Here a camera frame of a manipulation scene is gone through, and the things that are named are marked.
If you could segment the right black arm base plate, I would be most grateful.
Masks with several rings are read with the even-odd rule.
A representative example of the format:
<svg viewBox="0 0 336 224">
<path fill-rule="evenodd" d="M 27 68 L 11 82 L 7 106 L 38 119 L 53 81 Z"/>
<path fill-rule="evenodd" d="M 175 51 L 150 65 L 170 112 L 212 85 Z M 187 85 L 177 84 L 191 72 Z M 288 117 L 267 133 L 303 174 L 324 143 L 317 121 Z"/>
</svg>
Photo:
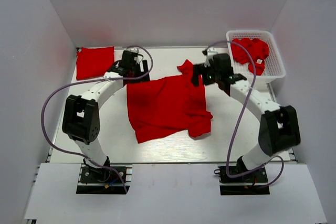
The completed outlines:
<svg viewBox="0 0 336 224">
<path fill-rule="evenodd" d="M 229 178 L 226 174 L 226 167 L 219 166 L 214 170 L 214 175 L 219 178 L 219 189 L 221 196 L 252 196 L 269 195 L 270 190 L 268 177 L 265 168 L 251 174 Z"/>
</svg>

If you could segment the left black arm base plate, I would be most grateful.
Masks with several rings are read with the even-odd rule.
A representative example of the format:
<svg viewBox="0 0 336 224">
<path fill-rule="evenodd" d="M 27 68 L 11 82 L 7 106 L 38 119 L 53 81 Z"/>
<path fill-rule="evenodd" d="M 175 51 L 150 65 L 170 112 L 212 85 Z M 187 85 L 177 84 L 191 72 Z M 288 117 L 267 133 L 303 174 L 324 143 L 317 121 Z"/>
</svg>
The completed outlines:
<svg viewBox="0 0 336 224">
<path fill-rule="evenodd" d="M 125 195 L 122 180 L 129 190 L 131 185 L 131 166 L 114 166 L 118 174 L 111 170 L 91 168 L 82 165 L 79 173 L 77 195 Z"/>
</svg>

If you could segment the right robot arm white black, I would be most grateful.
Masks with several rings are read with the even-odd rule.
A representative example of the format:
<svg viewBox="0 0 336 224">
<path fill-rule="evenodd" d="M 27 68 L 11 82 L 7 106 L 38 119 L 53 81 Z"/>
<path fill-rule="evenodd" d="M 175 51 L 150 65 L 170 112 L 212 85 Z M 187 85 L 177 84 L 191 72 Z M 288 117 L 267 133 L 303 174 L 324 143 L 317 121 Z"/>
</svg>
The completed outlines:
<svg viewBox="0 0 336 224">
<path fill-rule="evenodd" d="M 247 182 L 279 153 L 301 143 L 296 109 L 268 100 L 240 73 L 234 73 L 228 54 L 215 54 L 205 63 L 195 64 L 191 82 L 194 86 L 217 84 L 228 96 L 240 102 L 259 122 L 258 143 L 237 160 L 237 173 L 227 169 L 229 178 Z"/>
</svg>

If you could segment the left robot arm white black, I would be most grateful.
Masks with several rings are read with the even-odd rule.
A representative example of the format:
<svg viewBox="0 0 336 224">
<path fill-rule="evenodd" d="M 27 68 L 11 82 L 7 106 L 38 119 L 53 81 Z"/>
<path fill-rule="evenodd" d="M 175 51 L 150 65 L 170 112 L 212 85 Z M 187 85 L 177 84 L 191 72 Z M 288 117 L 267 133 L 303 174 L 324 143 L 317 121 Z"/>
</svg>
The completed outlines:
<svg viewBox="0 0 336 224">
<path fill-rule="evenodd" d="M 112 64 L 104 74 L 104 81 L 96 83 L 81 95 L 70 95 L 66 99 L 62 131 L 80 148 L 84 164 L 101 182 L 110 178 L 108 156 L 98 140 L 100 131 L 99 110 L 104 103 L 127 83 L 149 81 L 148 63 L 136 48 L 123 51 L 120 60 Z"/>
</svg>

